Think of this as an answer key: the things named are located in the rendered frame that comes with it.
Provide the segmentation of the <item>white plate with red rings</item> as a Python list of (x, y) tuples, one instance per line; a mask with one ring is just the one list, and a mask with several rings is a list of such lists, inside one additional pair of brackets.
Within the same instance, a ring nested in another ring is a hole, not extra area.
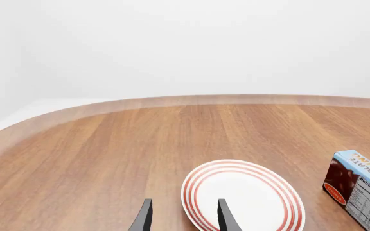
[(220, 231), (218, 201), (224, 199), (242, 231), (303, 231), (306, 213), (294, 188), (277, 173), (254, 163), (224, 159), (192, 170), (181, 203), (200, 231)]

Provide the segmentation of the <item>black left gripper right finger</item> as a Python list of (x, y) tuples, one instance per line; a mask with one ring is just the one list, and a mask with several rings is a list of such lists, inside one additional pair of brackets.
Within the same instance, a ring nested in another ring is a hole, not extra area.
[(242, 231), (223, 198), (218, 200), (217, 214), (220, 231)]

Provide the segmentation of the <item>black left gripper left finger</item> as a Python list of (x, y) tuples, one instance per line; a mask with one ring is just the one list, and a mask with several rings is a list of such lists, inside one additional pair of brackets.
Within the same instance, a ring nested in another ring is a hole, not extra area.
[(152, 215), (152, 200), (147, 198), (144, 200), (139, 213), (137, 214), (128, 231), (150, 231), (152, 225)]

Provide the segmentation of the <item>chocolate pudding box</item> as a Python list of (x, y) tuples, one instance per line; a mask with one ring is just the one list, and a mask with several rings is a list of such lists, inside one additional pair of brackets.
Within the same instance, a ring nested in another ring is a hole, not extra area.
[(355, 150), (333, 154), (322, 188), (370, 231), (370, 160)]

